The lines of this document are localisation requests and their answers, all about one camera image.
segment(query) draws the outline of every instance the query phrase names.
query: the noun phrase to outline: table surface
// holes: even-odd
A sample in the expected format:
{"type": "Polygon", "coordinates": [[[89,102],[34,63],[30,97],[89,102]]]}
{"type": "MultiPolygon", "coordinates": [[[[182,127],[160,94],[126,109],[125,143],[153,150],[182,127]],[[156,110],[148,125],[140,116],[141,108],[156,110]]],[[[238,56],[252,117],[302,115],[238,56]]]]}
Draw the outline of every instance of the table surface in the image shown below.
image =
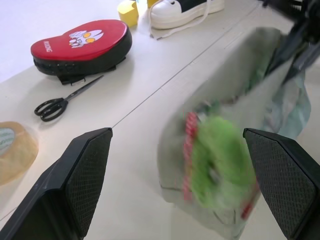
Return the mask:
{"type": "MultiPolygon", "coordinates": [[[[142,27],[131,28],[133,46],[117,70],[73,99],[63,117],[44,123],[33,114],[45,100],[66,97],[81,85],[62,86],[40,73],[32,62],[32,43],[63,34],[99,19],[118,19],[120,1],[6,1],[0,27],[5,61],[0,63],[0,122],[17,121],[35,135],[39,153],[20,179],[0,187],[0,228],[29,189],[64,152],[69,142],[95,129],[112,127],[109,158],[99,202],[86,240],[221,239],[161,197],[156,151],[169,116],[223,63],[230,50],[253,28],[291,24],[255,0],[226,0],[225,10],[197,27],[154,40],[142,27]]],[[[312,104],[310,121],[299,143],[315,158],[320,115],[319,73],[315,66],[306,87],[312,104]]],[[[285,239],[263,197],[241,239],[285,239]]]]}

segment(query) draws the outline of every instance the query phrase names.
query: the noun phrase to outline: packing tape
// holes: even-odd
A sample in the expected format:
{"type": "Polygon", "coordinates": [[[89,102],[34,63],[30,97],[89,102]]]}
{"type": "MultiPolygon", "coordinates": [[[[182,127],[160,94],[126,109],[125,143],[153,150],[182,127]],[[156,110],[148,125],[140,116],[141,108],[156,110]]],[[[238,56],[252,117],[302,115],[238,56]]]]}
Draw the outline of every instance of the packing tape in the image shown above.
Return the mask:
{"type": "Polygon", "coordinates": [[[0,186],[25,173],[38,155],[38,144],[13,121],[0,122],[0,186]]]}

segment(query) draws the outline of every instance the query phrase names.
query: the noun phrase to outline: white sneaker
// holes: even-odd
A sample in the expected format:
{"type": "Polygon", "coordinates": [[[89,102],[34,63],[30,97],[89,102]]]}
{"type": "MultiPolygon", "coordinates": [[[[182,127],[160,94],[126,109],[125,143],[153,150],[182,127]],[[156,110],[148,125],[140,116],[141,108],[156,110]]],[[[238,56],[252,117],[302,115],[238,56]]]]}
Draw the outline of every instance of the white sneaker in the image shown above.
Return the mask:
{"type": "Polygon", "coordinates": [[[216,13],[224,8],[225,0],[159,0],[150,8],[150,25],[155,29],[179,27],[179,29],[173,29],[169,34],[171,35],[198,25],[208,14],[216,13]],[[196,22],[191,22],[200,16],[203,17],[196,22]]]}

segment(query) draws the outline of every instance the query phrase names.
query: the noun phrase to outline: green plush toy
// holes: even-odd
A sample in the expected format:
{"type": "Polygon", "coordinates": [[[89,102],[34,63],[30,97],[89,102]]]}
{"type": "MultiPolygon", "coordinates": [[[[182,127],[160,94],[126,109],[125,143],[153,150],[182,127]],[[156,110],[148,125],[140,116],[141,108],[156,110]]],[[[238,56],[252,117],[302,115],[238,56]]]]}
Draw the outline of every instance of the green plush toy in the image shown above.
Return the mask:
{"type": "Polygon", "coordinates": [[[191,160],[190,187],[203,207],[237,208],[256,183],[241,131],[221,117],[211,115],[198,124],[191,160]]]}

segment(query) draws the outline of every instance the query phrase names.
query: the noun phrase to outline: gray bag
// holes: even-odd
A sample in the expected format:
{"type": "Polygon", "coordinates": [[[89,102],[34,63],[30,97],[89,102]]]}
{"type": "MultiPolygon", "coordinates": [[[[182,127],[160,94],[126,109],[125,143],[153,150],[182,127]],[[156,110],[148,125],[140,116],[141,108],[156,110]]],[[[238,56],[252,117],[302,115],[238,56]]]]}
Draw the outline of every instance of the gray bag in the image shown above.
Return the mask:
{"type": "MultiPolygon", "coordinates": [[[[238,209],[212,210],[201,207],[194,197],[192,197],[192,202],[184,200],[182,192],[185,175],[183,145],[186,121],[184,113],[194,111],[204,101],[213,102],[241,96],[243,89],[248,85],[248,81],[258,74],[257,69],[266,62],[266,59],[270,61],[281,37],[281,32],[274,28],[257,28],[251,32],[234,49],[215,74],[180,106],[166,124],[160,137],[157,165],[163,198],[190,214],[203,226],[215,230],[228,240],[240,238],[247,221],[247,219],[242,218],[244,212],[248,210],[246,209],[247,206],[238,209]]],[[[283,86],[282,83],[291,62],[292,60],[277,68],[246,95],[242,95],[235,104],[224,107],[221,115],[230,120],[240,130],[244,128],[267,129],[266,119],[268,114],[270,116],[270,111],[272,113],[272,110],[282,109],[284,105],[288,105],[282,98],[285,95],[287,83],[283,86]]],[[[299,90],[299,97],[295,100],[294,108],[287,112],[286,121],[278,124],[279,127],[277,128],[280,134],[289,133],[294,128],[294,136],[289,136],[293,138],[301,132],[311,111],[303,81],[304,75],[288,81],[290,86],[295,83],[299,90]]],[[[256,204],[259,196],[260,191],[252,188],[250,203],[252,207],[256,204]]]]}

